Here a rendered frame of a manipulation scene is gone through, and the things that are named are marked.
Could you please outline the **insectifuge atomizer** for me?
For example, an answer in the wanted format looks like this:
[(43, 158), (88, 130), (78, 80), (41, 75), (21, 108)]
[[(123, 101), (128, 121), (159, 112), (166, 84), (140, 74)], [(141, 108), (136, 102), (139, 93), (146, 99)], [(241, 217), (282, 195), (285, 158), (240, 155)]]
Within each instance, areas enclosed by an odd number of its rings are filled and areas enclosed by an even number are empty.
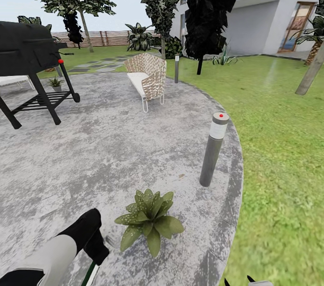
[(92, 286), (94, 283), (94, 280), (96, 279), (96, 276), (99, 272), (100, 266), (98, 266), (95, 261), (92, 261), (89, 271), (87, 272), (87, 275), (85, 276), (83, 283), (81, 286)]

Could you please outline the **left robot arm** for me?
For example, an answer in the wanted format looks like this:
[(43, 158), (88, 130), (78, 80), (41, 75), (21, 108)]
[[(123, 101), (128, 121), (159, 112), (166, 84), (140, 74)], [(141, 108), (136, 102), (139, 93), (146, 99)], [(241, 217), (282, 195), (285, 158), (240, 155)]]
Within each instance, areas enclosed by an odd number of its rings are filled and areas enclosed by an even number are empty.
[(6, 272), (0, 278), (0, 286), (59, 286), (82, 249), (101, 266), (109, 254), (105, 242), (115, 249), (121, 242), (110, 229), (100, 233), (100, 227), (98, 211), (88, 210), (63, 227), (44, 247)]

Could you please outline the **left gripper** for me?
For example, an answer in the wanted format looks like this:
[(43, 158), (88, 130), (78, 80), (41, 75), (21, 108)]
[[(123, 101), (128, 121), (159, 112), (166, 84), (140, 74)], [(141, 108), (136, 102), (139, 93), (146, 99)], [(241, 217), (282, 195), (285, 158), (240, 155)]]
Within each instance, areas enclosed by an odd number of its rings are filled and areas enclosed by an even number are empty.
[(109, 254), (109, 249), (104, 245), (102, 236), (93, 245), (86, 245), (84, 251), (92, 258), (98, 266), (101, 266), (102, 262)]

